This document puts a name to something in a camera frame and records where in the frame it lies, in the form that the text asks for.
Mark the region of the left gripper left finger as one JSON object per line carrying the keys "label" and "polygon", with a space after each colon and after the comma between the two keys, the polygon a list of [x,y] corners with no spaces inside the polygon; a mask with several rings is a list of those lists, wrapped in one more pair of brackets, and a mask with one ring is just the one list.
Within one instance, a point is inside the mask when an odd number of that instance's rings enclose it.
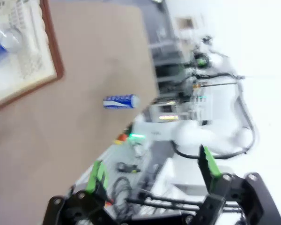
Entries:
{"label": "left gripper left finger", "polygon": [[42,224],[75,225],[88,220],[93,225],[116,225],[117,221],[105,210],[108,197],[105,184],[107,171],[101,160],[93,164],[85,189],[74,192],[72,187],[66,196],[53,196],[47,205]]}

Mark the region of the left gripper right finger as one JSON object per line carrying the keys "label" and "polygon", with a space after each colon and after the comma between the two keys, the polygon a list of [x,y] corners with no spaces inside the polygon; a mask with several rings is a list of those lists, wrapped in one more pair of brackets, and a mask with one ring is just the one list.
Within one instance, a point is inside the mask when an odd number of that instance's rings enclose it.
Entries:
{"label": "left gripper right finger", "polygon": [[188,225],[214,225],[224,212],[226,202],[236,202],[248,225],[281,225],[276,204],[258,173],[245,178],[221,172],[214,157],[203,145],[199,148],[198,166],[207,192]]}

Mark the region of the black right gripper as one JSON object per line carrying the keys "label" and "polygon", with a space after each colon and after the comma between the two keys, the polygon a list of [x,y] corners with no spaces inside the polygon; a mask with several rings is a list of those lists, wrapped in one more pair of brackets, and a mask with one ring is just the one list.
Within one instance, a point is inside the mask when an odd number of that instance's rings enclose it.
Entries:
{"label": "black right gripper", "polygon": [[209,57],[209,47],[207,45],[197,45],[193,50],[194,64],[197,68],[210,68],[211,59]]}

